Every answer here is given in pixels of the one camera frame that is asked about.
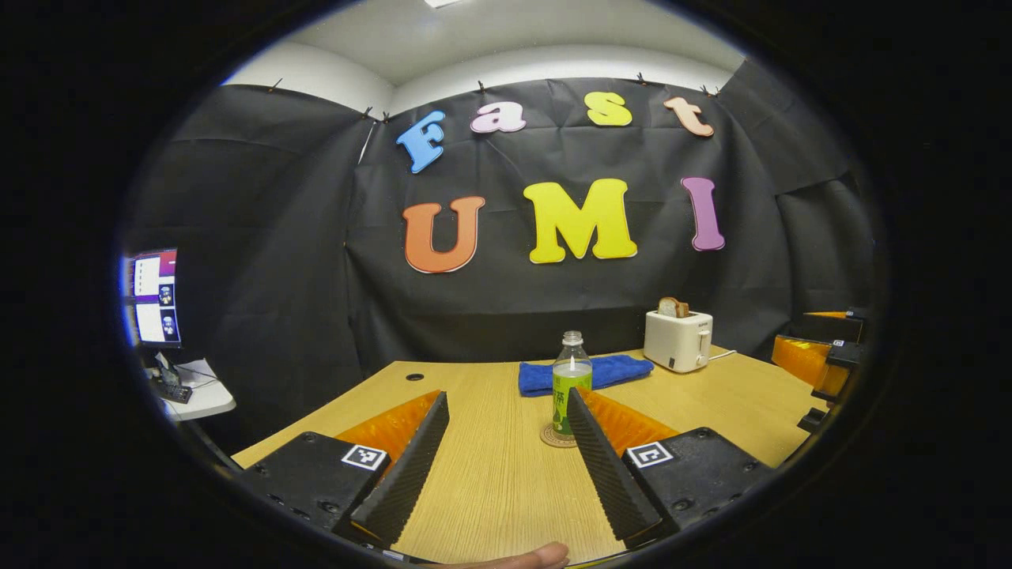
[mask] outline toast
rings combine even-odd
[[[673,297],[664,297],[657,305],[657,313],[672,318],[685,318],[689,315],[689,305],[680,303]]]

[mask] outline monitor screen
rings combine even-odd
[[[133,317],[141,344],[179,346],[176,250],[136,255],[132,271]]]

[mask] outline letter m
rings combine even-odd
[[[590,237],[597,230],[594,256],[599,259],[631,257],[637,246],[629,239],[622,196],[628,186],[614,178],[602,178],[590,185],[583,208],[578,208],[563,186],[555,182],[535,183],[523,190],[534,204],[537,243],[530,252],[532,263],[557,263],[566,258],[559,246],[557,231],[578,259],[587,254]]]

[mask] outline letter f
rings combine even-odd
[[[429,143],[442,140],[442,129],[435,123],[445,117],[445,112],[433,110],[398,137],[397,144],[403,144],[404,148],[408,150],[408,154],[411,155],[411,173],[421,172],[442,155],[441,146],[432,146]]]

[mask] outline yellow letter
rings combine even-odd
[[[532,263],[557,263],[566,258],[566,250],[559,246],[556,230],[566,244],[582,259],[587,254],[590,236],[597,229],[594,256],[599,259],[631,257],[637,246],[629,239],[625,222],[625,201],[628,186],[622,180],[603,178],[590,185],[583,209],[577,208],[563,186],[555,182],[528,185],[523,196],[534,204],[534,225],[537,244],[530,252]]]
[[[625,104],[625,99],[618,96],[618,93],[594,91],[587,93],[587,96],[583,97],[583,102],[590,108],[587,111],[587,116],[595,125],[624,127],[632,121],[632,113],[622,106]]]

